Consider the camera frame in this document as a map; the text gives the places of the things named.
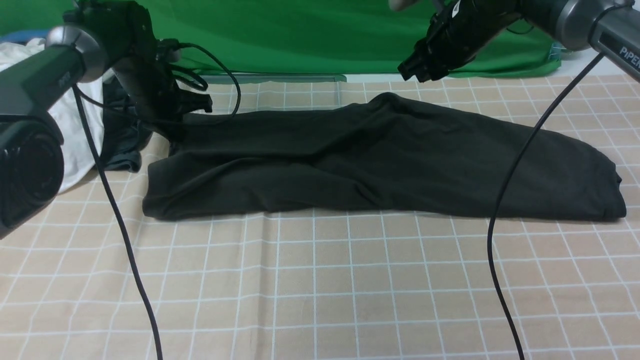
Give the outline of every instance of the white cloth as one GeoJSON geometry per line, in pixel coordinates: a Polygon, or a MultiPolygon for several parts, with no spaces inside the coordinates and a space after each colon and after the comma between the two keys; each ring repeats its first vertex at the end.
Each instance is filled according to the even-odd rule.
{"type": "MultiPolygon", "coordinates": [[[[44,39],[34,39],[27,45],[0,44],[0,71],[43,50],[44,39]]],[[[92,99],[102,102],[102,79],[87,84],[79,83],[78,87],[92,99]]],[[[101,154],[102,139],[104,138],[102,109],[84,100],[83,106],[95,148],[98,150],[98,154],[101,154]]],[[[89,173],[89,170],[93,168],[95,162],[86,141],[76,99],[71,90],[51,106],[49,114],[56,121],[65,138],[65,143],[62,145],[62,154],[65,159],[65,177],[59,191],[62,193],[80,182],[89,173]]]]}

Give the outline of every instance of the green backdrop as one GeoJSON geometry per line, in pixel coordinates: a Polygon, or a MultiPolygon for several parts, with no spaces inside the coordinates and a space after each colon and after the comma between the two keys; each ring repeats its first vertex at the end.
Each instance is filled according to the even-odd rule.
{"type": "MultiPolygon", "coordinates": [[[[395,73],[434,12],[427,0],[401,13],[386,0],[139,0],[159,38],[202,45],[239,72],[395,73]]],[[[61,22],[71,0],[0,1],[0,34],[61,22]]],[[[526,30],[527,24],[513,29],[526,30]]],[[[456,76],[542,76],[560,66],[540,31],[504,32],[456,76]]],[[[217,70],[188,49],[183,65],[217,70]]]]}

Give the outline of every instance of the black cable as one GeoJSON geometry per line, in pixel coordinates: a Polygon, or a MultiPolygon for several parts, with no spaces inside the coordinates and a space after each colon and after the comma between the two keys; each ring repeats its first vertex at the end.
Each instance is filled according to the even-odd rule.
{"type": "Polygon", "coordinates": [[[120,214],[120,210],[118,209],[118,204],[116,203],[116,200],[113,197],[113,192],[111,191],[111,187],[109,186],[109,181],[107,181],[107,176],[104,173],[104,168],[100,163],[100,156],[98,155],[98,150],[96,150],[95,144],[93,142],[93,138],[91,136],[91,130],[89,129],[89,123],[86,119],[86,113],[84,112],[84,106],[82,104],[82,96],[81,96],[82,91],[80,91],[77,85],[74,85],[72,88],[74,91],[74,95],[76,97],[76,104],[78,107],[78,112],[80,113],[80,121],[82,122],[84,134],[86,135],[86,141],[89,143],[89,149],[91,149],[91,155],[93,155],[93,159],[95,160],[95,167],[98,169],[98,174],[100,175],[100,180],[102,181],[102,185],[104,186],[104,191],[107,193],[107,198],[109,199],[109,203],[113,208],[113,213],[116,216],[118,226],[120,226],[120,231],[122,232],[124,245],[125,245],[125,248],[127,249],[127,257],[129,258],[129,264],[131,265],[131,272],[133,273],[133,278],[136,281],[136,286],[138,287],[138,292],[140,292],[140,297],[142,298],[142,302],[144,303],[145,308],[147,309],[149,322],[151,323],[151,331],[154,334],[154,343],[156,344],[157,360],[163,360],[162,346],[160,344],[160,332],[158,331],[156,316],[154,315],[154,310],[151,307],[151,302],[149,302],[149,297],[147,296],[145,287],[142,285],[142,279],[140,279],[140,273],[138,272],[138,266],[136,265],[136,258],[134,257],[134,254],[133,254],[133,248],[131,247],[131,240],[129,239],[129,233],[127,232],[127,227],[124,224],[124,220],[122,219],[122,215],[120,214]]]}
{"type": "Polygon", "coordinates": [[[198,90],[198,91],[202,91],[205,92],[207,91],[207,88],[209,87],[209,84],[207,84],[207,82],[202,78],[202,76],[198,75],[195,73],[195,71],[191,70],[191,69],[187,69],[185,67],[181,67],[178,65],[174,65],[174,64],[169,64],[169,68],[171,69],[172,72],[180,72],[184,75],[189,76],[191,79],[193,80],[189,80],[187,78],[185,78],[184,76],[181,75],[177,75],[176,73],[173,73],[173,76],[176,80],[184,83],[185,85],[187,85],[188,87],[198,90]]]}
{"type": "Polygon", "coordinates": [[[180,43],[180,48],[181,49],[187,49],[188,47],[192,47],[193,49],[197,49],[200,50],[201,52],[203,52],[205,55],[207,55],[208,57],[210,57],[213,61],[216,62],[216,64],[218,64],[218,66],[220,66],[220,68],[227,73],[227,75],[229,75],[229,77],[231,78],[231,81],[234,82],[234,85],[236,86],[236,91],[238,92],[238,97],[236,99],[236,108],[234,108],[233,112],[231,113],[231,117],[233,117],[237,112],[238,109],[240,108],[240,83],[238,83],[238,80],[236,79],[236,77],[234,76],[233,72],[231,70],[229,70],[225,64],[222,63],[222,61],[220,61],[217,57],[215,57],[215,55],[213,55],[209,50],[205,49],[204,47],[200,46],[200,45],[196,45],[196,44],[192,44],[192,43],[180,43]]]}
{"type": "Polygon", "coordinates": [[[523,32],[521,32],[521,33],[517,32],[517,31],[515,31],[515,30],[511,30],[511,29],[509,29],[509,28],[507,28],[507,31],[508,31],[508,32],[510,32],[510,33],[512,33],[512,34],[516,34],[516,35],[526,35],[526,34],[528,34],[528,33],[532,32],[532,31],[533,31],[533,29],[535,29],[535,27],[534,27],[533,25],[531,25],[531,27],[530,27],[527,31],[523,31],[523,32]]]}
{"type": "Polygon", "coordinates": [[[564,88],[564,90],[560,93],[560,95],[556,97],[556,99],[551,103],[551,105],[549,105],[545,113],[540,117],[540,120],[538,121],[536,126],[533,128],[533,131],[531,132],[531,135],[527,139],[527,142],[525,142],[524,146],[522,147],[522,150],[514,160],[513,164],[511,164],[511,168],[509,168],[509,171],[507,172],[507,176],[504,178],[504,181],[500,186],[500,191],[498,192],[498,197],[497,197],[497,200],[495,201],[495,210],[493,211],[493,215],[491,217],[491,220],[489,221],[489,230],[487,231],[487,235],[486,235],[486,251],[489,258],[489,269],[491,270],[491,278],[493,279],[495,292],[497,293],[498,298],[500,299],[502,310],[504,310],[504,315],[507,318],[507,322],[509,322],[509,327],[511,328],[511,333],[513,335],[513,340],[516,343],[516,348],[518,349],[518,356],[520,360],[525,360],[524,351],[522,351],[522,344],[520,343],[520,338],[518,337],[518,330],[516,330],[516,326],[513,323],[513,319],[511,318],[511,313],[509,312],[507,303],[504,300],[504,295],[502,294],[502,290],[500,290],[500,282],[498,281],[498,275],[495,271],[495,264],[493,263],[493,228],[495,227],[495,221],[498,217],[498,212],[500,210],[500,204],[502,203],[502,198],[504,197],[504,193],[506,192],[507,187],[509,186],[509,182],[513,177],[513,173],[515,172],[518,164],[520,163],[522,156],[524,156],[525,152],[529,148],[529,145],[531,144],[533,138],[536,136],[536,134],[538,134],[538,131],[540,131],[540,129],[542,128],[542,125],[545,124],[545,121],[547,121],[551,113],[553,113],[553,111],[560,104],[560,102],[564,100],[564,98],[571,92],[571,90],[573,90],[573,88],[575,88],[575,86],[578,85],[578,83],[587,74],[589,74],[591,69],[593,69],[593,67],[595,67],[600,62],[600,60],[602,60],[602,58],[604,58],[604,54],[600,53],[593,60],[591,60],[589,65],[587,65],[584,68],[584,70],[582,70],[580,74],[578,74],[578,76],[576,76],[575,79],[573,79],[571,83],[569,83],[569,85],[567,85],[566,88],[564,88]]]}

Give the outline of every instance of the folded clothing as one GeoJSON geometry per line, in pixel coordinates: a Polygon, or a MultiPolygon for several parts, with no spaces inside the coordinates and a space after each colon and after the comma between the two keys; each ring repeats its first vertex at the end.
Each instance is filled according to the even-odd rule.
{"type": "MultiPolygon", "coordinates": [[[[0,71],[6,70],[40,51],[44,50],[44,39],[35,38],[26,45],[5,42],[0,44],[0,71]]],[[[78,84],[80,90],[92,99],[102,102],[102,78],[91,83],[78,84]]],[[[102,109],[83,100],[93,142],[102,151],[102,109]]],[[[93,168],[95,161],[91,155],[89,144],[80,121],[76,98],[73,91],[66,92],[51,108],[49,114],[60,128],[65,143],[62,145],[62,155],[65,160],[65,173],[60,192],[65,192],[78,182],[93,168]]]]}
{"type": "MultiPolygon", "coordinates": [[[[326,208],[488,217],[531,128],[385,93],[336,110],[188,115],[183,141],[149,166],[143,211],[160,220],[326,208]]],[[[616,165],[540,131],[500,217],[614,220],[616,165]]]]}

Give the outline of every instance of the white grid line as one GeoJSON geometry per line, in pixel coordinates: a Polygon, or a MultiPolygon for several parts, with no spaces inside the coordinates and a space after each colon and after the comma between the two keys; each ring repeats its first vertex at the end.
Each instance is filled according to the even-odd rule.
{"type": "MultiPolygon", "coordinates": [[[[213,231],[214,231],[214,226],[215,223],[211,222],[211,225],[209,226],[209,239],[207,240],[207,245],[211,244],[211,238],[213,236],[213,231]]],[[[198,328],[198,315],[200,314],[200,305],[202,304],[202,290],[204,289],[204,282],[205,282],[205,278],[206,278],[206,270],[207,270],[207,264],[209,261],[209,250],[208,250],[208,246],[207,246],[207,251],[204,253],[204,264],[202,265],[202,272],[201,272],[201,278],[200,278],[200,290],[198,291],[198,302],[196,305],[196,313],[195,316],[193,317],[193,334],[191,335],[191,346],[189,347],[189,357],[188,359],[191,359],[191,356],[193,356],[193,345],[195,344],[196,341],[196,332],[195,329],[198,328]]],[[[244,265],[244,242],[242,245],[242,258],[240,259],[240,264],[241,267],[243,267],[244,265]]],[[[243,272],[240,272],[240,284],[242,284],[242,274],[243,272]]],[[[237,327],[237,314],[239,312],[239,308],[240,308],[240,300],[237,301],[237,310],[236,310],[236,327],[237,327]]],[[[236,344],[236,334],[237,332],[234,332],[234,339],[232,342],[232,346],[231,346],[231,354],[233,354],[234,351],[234,345],[236,344]]]]}
{"type": "MultiPolygon", "coordinates": [[[[367,98],[367,93],[365,92],[365,101],[369,102],[368,98],[367,98]]],[[[387,260],[386,266],[387,266],[387,272],[388,272],[388,276],[389,276],[389,287],[391,288],[391,303],[393,304],[393,308],[394,308],[394,320],[396,322],[396,337],[397,337],[397,345],[398,345],[398,352],[400,354],[400,356],[402,357],[403,351],[402,351],[402,339],[400,337],[400,326],[398,325],[398,311],[397,311],[397,306],[396,306],[396,289],[394,289],[394,280],[393,280],[393,276],[391,275],[391,260],[389,259],[389,246],[387,243],[387,230],[385,228],[385,219],[384,219],[384,215],[382,213],[380,213],[380,226],[382,228],[382,238],[383,238],[383,242],[385,244],[385,259],[387,260]]]]}
{"type": "MultiPolygon", "coordinates": [[[[442,83],[442,87],[445,88],[445,94],[446,94],[446,84],[442,83]]],[[[476,98],[476,95],[472,89],[471,93],[473,94],[474,98],[476,98]]],[[[457,235],[457,231],[456,231],[456,224],[453,221],[453,217],[449,218],[449,222],[451,223],[451,229],[453,230],[453,235],[456,236],[457,235]]],[[[460,242],[458,241],[457,237],[456,237],[456,248],[458,249],[458,255],[460,257],[460,261],[463,261],[463,255],[462,255],[462,249],[460,248],[460,242]]],[[[469,274],[467,273],[467,267],[466,266],[462,266],[462,270],[465,274],[465,281],[467,282],[467,288],[468,288],[468,292],[469,292],[469,297],[471,298],[471,304],[474,308],[474,314],[476,314],[476,318],[480,318],[480,314],[478,313],[478,309],[476,306],[476,300],[474,299],[474,295],[471,292],[471,282],[469,281],[469,274]]],[[[482,324],[480,323],[480,320],[477,321],[477,325],[478,325],[478,331],[480,332],[480,339],[482,341],[482,346],[483,346],[483,350],[485,355],[486,360],[489,360],[489,355],[487,354],[488,349],[486,346],[486,341],[484,339],[484,332],[482,331],[482,324]]]]}
{"type": "MultiPolygon", "coordinates": [[[[418,92],[418,99],[420,99],[420,101],[423,101],[422,100],[422,95],[420,94],[420,92],[418,92]]],[[[447,354],[445,353],[445,347],[444,347],[444,336],[442,335],[442,330],[440,328],[440,319],[439,319],[439,316],[438,316],[438,308],[436,307],[436,298],[434,296],[433,287],[431,285],[431,274],[429,273],[429,266],[428,266],[428,262],[427,262],[427,253],[424,250],[424,244],[422,242],[422,231],[420,230],[420,221],[418,219],[418,213],[417,212],[414,212],[413,215],[415,217],[415,226],[416,226],[417,231],[418,231],[418,242],[420,243],[420,251],[422,252],[422,262],[424,262],[424,271],[427,274],[427,285],[429,286],[429,290],[428,291],[429,291],[429,296],[431,297],[431,305],[433,306],[433,316],[434,316],[435,321],[436,321],[436,328],[438,329],[438,338],[440,340],[440,348],[442,349],[444,360],[447,360],[447,354]]]]}
{"type": "MultiPolygon", "coordinates": [[[[124,189],[122,190],[122,194],[120,194],[120,199],[122,199],[122,197],[124,196],[125,192],[127,191],[128,185],[129,185],[128,182],[124,185],[124,189]]],[[[95,185],[94,185],[94,188],[92,189],[92,191],[89,192],[88,198],[91,197],[91,195],[92,195],[94,190],[95,190],[95,185]]],[[[107,242],[107,239],[109,238],[109,233],[111,232],[111,229],[113,228],[113,225],[115,225],[115,224],[116,223],[113,222],[107,228],[107,232],[104,234],[104,239],[102,239],[102,246],[100,247],[101,249],[104,249],[104,247],[106,245],[106,242],[107,242]]],[[[82,292],[80,294],[80,300],[84,298],[84,293],[89,288],[89,284],[91,283],[91,279],[92,279],[93,275],[96,273],[95,269],[96,269],[99,261],[100,261],[100,254],[98,254],[95,257],[95,261],[93,262],[93,266],[92,266],[91,272],[89,273],[89,278],[87,279],[86,283],[84,284],[84,288],[83,288],[83,290],[82,290],[82,292]]],[[[72,322],[73,322],[74,316],[76,315],[78,307],[79,307],[80,304],[81,304],[80,301],[76,302],[76,306],[74,307],[74,310],[73,310],[71,316],[69,317],[69,325],[68,325],[68,330],[69,331],[71,331],[72,322]]],[[[64,348],[62,350],[62,353],[60,354],[60,360],[62,360],[64,358],[64,355],[65,355],[65,352],[67,351],[67,347],[69,345],[69,341],[70,340],[71,340],[71,337],[67,336],[67,340],[65,340],[65,346],[64,346],[64,348]]]]}
{"type": "Polygon", "coordinates": [[[349,270],[351,272],[351,301],[353,303],[353,325],[356,332],[356,356],[360,359],[360,336],[358,332],[358,308],[356,307],[356,282],[353,268],[353,248],[351,246],[351,222],[347,219],[347,238],[349,244],[349,270]]]}
{"type": "MultiPolygon", "coordinates": [[[[95,183],[92,184],[92,188],[91,188],[91,191],[89,191],[89,194],[91,194],[94,190],[95,190],[95,183]]],[[[76,227],[74,228],[74,230],[71,232],[71,235],[69,236],[69,240],[67,241],[67,246],[69,246],[69,244],[71,244],[71,241],[74,238],[74,235],[75,235],[76,230],[77,230],[77,225],[80,224],[80,219],[82,219],[82,217],[84,216],[84,211],[86,210],[86,205],[87,204],[85,204],[83,206],[82,211],[80,212],[80,215],[78,216],[78,219],[77,219],[77,222],[76,222],[76,227]]],[[[44,291],[44,294],[42,294],[42,300],[46,299],[47,295],[49,294],[49,291],[51,290],[51,286],[53,285],[53,282],[56,280],[56,276],[58,275],[58,272],[60,272],[60,268],[62,267],[62,264],[65,262],[65,257],[66,256],[67,256],[67,253],[64,252],[62,254],[62,256],[60,257],[60,260],[58,261],[58,266],[56,267],[56,271],[53,273],[53,276],[51,277],[51,280],[49,281],[49,285],[47,285],[47,289],[44,291]]],[[[38,312],[40,311],[41,305],[42,305],[42,303],[37,305],[35,311],[31,315],[31,319],[29,320],[29,333],[31,332],[31,330],[33,328],[33,320],[38,315],[38,312]]],[[[24,355],[24,351],[25,351],[25,349],[27,349],[27,345],[28,345],[28,343],[30,341],[30,338],[31,338],[31,336],[27,335],[26,341],[24,342],[24,344],[22,345],[22,349],[20,350],[20,355],[18,356],[18,359],[22,359],[22,356],[24,355]]]]}

